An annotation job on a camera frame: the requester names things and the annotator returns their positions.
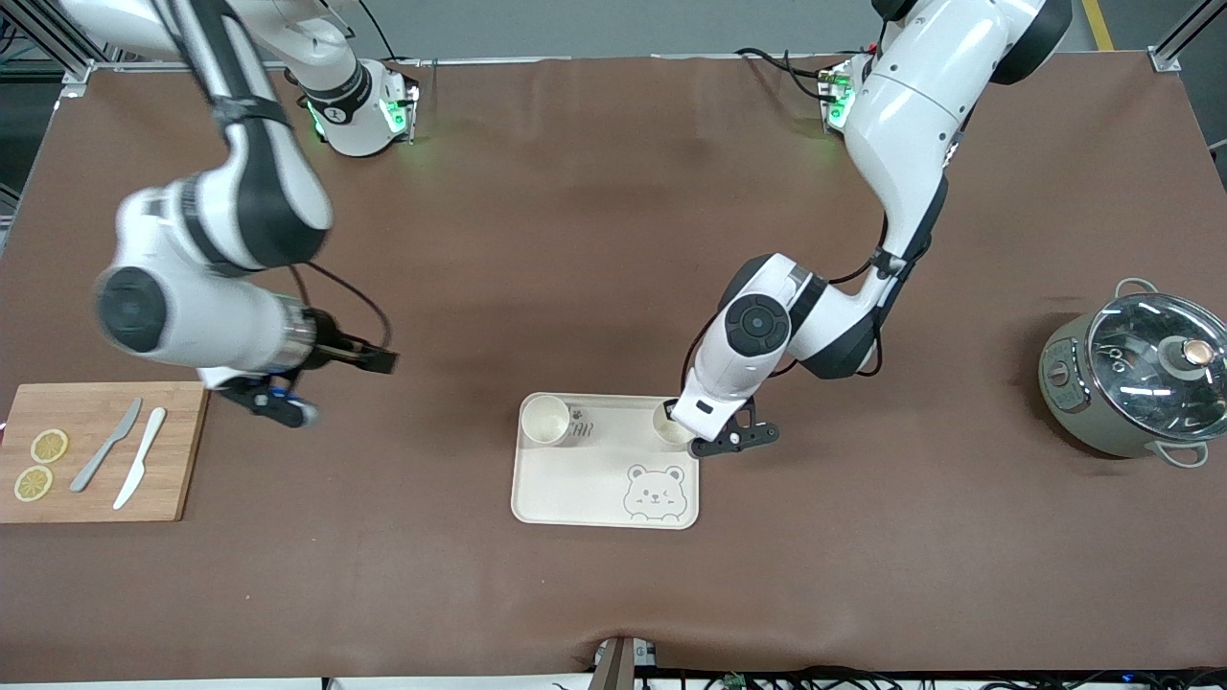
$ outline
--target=yellow line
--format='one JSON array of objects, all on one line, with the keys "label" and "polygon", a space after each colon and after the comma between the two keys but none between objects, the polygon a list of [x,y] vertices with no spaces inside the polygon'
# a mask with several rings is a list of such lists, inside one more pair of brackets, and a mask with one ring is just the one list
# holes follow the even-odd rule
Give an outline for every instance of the yellow line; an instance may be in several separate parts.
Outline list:
[{"label": "yellow line", "polygon": [[1112,44],[1112,36],[1108,34],[1108,25],[1103,21],[1103,10],[1099,9],[1099,0],[1082,0],[1082,9],[1086,10],[1086,21],[1091,23],[1091,34],[1094,36],[1094,45],[1099,50],[1115,50]]}]

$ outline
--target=bear illustration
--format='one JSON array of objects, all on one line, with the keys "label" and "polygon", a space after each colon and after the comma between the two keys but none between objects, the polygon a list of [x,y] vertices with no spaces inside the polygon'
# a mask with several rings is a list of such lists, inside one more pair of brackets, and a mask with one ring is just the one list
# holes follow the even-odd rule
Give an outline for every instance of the bear illustration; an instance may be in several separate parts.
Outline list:
[{"label": "bear illustration", "polygon": [[677,522],[677,518],[686,512],[686,495],[682,494],[682,468],[672,465],[665,471],[649,471],[643,465],[631,465],[627,478],[631,479],[631,487],[627,489],[622,506],[631,518],[643,517],[648,521],[664,521],[666,518]]}]

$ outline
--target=brown table mat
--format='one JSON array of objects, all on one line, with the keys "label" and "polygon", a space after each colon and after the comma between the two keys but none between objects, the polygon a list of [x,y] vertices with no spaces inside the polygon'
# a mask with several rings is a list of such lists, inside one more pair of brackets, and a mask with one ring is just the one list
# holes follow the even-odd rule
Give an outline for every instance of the brown table mat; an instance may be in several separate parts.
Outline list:
[{"label": "brown table mat", "polygon": [[[180,523],[0,527],[0,680],[567,672],[612,635],[720,669],[1227,663],[1227,446],[1094,457],[1033,373],[1126,275],[1227,313],[1227,195],[1178,76],[1058,55],[990,87],[881,376],[767,384],[782,440],[706,462],[698,523],[665,533],[517,522],[519,401],[675,394],[742,262],[847,273],[881,206],[761,63],[413,74],[413,146],[342,158],[291,113],[336,211],[320,262],[388,309],[396,374],[307,376],[307,431],[216,400]],[[193,376],[112,349],[90,292],[120,199],[223,157],[184,74],[61,103],[0,260],[0,403]]]}]

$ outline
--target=green led light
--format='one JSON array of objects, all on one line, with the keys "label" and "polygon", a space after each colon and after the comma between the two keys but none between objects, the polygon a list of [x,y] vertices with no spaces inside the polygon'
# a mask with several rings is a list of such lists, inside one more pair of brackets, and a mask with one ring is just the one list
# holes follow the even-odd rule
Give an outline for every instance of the green led light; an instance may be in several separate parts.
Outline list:
[{"label": "green led light", "polygon": [[405,131],[405,128],[407,126],[405,122],[405,108],[402,106],[398,106],[395,101],[389,102],[380,99],[379,103],[384,108],[384,119],[388,120],[388,128],[391,129],[394,134]]}]

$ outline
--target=cup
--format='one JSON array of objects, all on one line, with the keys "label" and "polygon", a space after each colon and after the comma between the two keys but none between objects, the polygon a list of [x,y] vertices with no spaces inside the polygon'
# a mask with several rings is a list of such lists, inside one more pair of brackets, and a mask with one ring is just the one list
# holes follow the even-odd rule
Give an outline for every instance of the cup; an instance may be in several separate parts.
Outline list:
[{"label": "cup", "polygon": [[520,411],[520,428],[537,446],[557,446],[571,428],[571,408],[555,395],[537,395]]},{"label": "cup", "polygon": [[669,415],[665,414],[664,403],[656,405],[656,409],[652,411],[652,430],[656,432],[656,438],[670,451],[681,451],[694,440],[694,435],[685,426],[669,419]]}]

